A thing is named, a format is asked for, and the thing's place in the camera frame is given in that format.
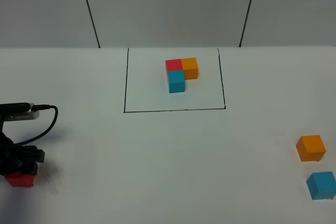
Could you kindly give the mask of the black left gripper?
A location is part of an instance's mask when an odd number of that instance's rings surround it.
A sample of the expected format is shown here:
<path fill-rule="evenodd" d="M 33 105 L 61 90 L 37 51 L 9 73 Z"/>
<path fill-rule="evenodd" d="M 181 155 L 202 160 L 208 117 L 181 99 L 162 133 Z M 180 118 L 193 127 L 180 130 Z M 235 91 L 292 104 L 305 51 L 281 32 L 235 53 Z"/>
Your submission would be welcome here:
<path fill-rule="evenodd" d="M 37 162 L 44 161 L 45 152 L 36 146 L 1 147 L 1 175 L 37 175 Z"/>

